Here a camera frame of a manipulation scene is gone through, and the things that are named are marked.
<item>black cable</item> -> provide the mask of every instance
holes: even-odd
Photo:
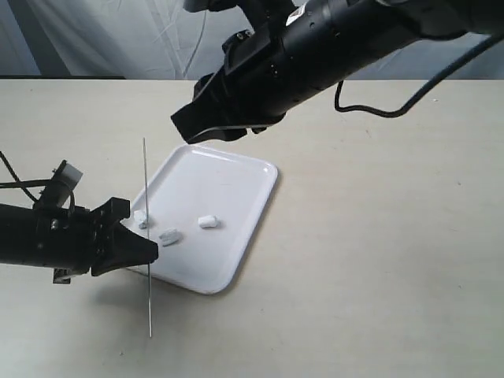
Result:
[[[7,170],[9,171],[10,175],[13,177],[14,181],[16,181],[17,183],[20,183],[21,180],[20,178],[17,176],[17,174],[14,172],[14,169],[12,167],[12,165],[9,163],[9,161],[7,160],[7,157],[3,154],[3,152],[0,151],[0,159],[2,159],[3,161],[3,164],[6,165],[6,168]],[[28,191],[28,189],[26,187],[20,187],[20,189],[33,201],[33,202],[37,202],[37,198]]]
[[[19,181],[12,183],[0,183],[0,189],[15,189],[15,188],[26,188],[26,187],[45,187],[47,185],[59,183],[64,185],[69,190],[70,195],[70,204],[69,204],[69,216],[75,211],[76,208],[76,199],[73,194],[72,188],[64,181],[60,180],[28,180],[28,181]]]
[[[383,118],[397,118],[403,116],[408,113],[411,108],[413,108],[429,91],[431,91],[436,85],[438,85],[441,81],[445,80],[448,76],[452,75],[455,71],[461,69],[463,66],[467,65],[470,61],[479,57],[482,53],[487,50],[490,50],[493,46],[500,43],[504,39],[504,34],[501,35],[493,35],[485,39],[483,42],[474,46],[467,53],[463,54],[459,59],[449,64],[445,69],[441,72],[437,73],[434,77],[432,77],[420,90],[415,93],[407,102],[402,106],[402,108],[395,110],[393,112],[387,112],[385,110],[380,110],[373,108],[371,106],[365,105],[352,105],[352,106],[341,106],[339,104],[339,98],[341,97],[341,91],[343,89],[343,81],[338,83],[338,87],[336,88],[336,94],[334,98],[334,107],[336,111],[341,113],[347,112],[366,112],[374,114],[378,117]]]

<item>white tray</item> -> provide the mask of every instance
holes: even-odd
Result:
[[[278,171],[267,161],[202,146],[181,146],[149,182],[150,238],[159,245],[153,277],[214,294],[231,282],[275,185]],[[142,191],[132,203],[145,209]],[[215,215],[218,228],[201,229],[198,218]],[[133,216],[124,225],[146,237]],[[183,238],[163,247],[159,235],[177,228]],[[146,274],[146,266],[133,268]]]

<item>thin metal rod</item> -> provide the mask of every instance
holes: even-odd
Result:
[[[147,193],[147,148],[143,138],[143,179],[145,185],[145,212],[147,215],[147,238],[150,240],[149,195]],[[150,277],[150,264],[147,265],[147,280],[149,281],[149,337],[152,337],[152,279]]]

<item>table surface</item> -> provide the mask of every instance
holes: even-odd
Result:
[[[393,109],[419,82],[349,82]],[[143,187],[183,141],[191,82],[0,80],[0,147],[23,179],[62,159],[78,205]],[[0,266],[3,376],[504,374],[503,82],[446,82],[406,117],[333,109],[334,89],[222,150],[281,171],[235,282],[202,296],[129,271],[51,283]],[[0,180],[8,180],[0,169]],[[2,202],[28,205],[20,191]]]

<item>white label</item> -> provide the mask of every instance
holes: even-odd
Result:
[[[305,8],[306,8],[306,3],[304,3],[302,6],[297,8],[294,12],[292,12],[291,15],[287,18],[287,22],[285,23],[285,26],[289,26],[294,21],[296,21],[300,16],[305,14]]]

